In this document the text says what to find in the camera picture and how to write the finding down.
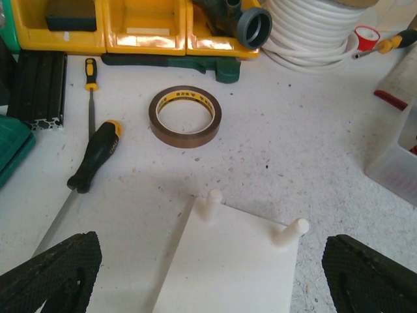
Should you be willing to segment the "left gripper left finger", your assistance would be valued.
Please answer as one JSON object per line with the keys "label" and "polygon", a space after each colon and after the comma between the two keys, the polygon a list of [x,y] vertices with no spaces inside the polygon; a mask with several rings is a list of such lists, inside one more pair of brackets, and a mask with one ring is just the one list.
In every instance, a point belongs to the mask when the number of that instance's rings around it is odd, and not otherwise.
{"label": "left gripper left finger", "polygon": [[75,234],[1,275],[1,312],[86,312],[101,262],[96,232]]}

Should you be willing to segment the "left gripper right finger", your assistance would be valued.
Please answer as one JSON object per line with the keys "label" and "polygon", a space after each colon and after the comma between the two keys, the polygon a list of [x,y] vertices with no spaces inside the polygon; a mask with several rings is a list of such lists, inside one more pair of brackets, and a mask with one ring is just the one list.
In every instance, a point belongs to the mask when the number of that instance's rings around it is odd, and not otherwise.
{"label": "left gripper right finger", "polygon": [[348,235],[327,239],[322,267],[337,312],[416,312],[416,273]]}

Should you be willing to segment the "white peg base plate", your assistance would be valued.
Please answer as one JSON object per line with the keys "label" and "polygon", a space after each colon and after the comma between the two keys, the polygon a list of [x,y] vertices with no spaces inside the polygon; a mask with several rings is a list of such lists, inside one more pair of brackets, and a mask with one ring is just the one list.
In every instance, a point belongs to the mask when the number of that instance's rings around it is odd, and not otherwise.
{"label": "white peg base plate", "polygon": [[222,204],[211,190],[195,200],[154,312],[289,312],[301,236],[288,226]]}

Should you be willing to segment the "large black orange screwdriver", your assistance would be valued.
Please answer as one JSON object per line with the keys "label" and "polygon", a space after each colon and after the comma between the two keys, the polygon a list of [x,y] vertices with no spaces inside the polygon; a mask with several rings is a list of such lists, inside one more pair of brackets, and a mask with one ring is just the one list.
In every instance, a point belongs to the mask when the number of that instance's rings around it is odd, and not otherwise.
{"label": "large black orange screwdriver", "polygon": [[115,152],[121,136],[122,126],[115,120],[107,120],[102,123],[98,130],[91,135],[79,168],[67,181],[66,185],[71,190],[71,193],[60,208],[36,250],[33,252],[34,257],[47,249],[49,242],[54,237],[55,232],[70,209],[72,202],[76,199],[76,196],[78,194],[86,194],[90,191],[97,171]]}

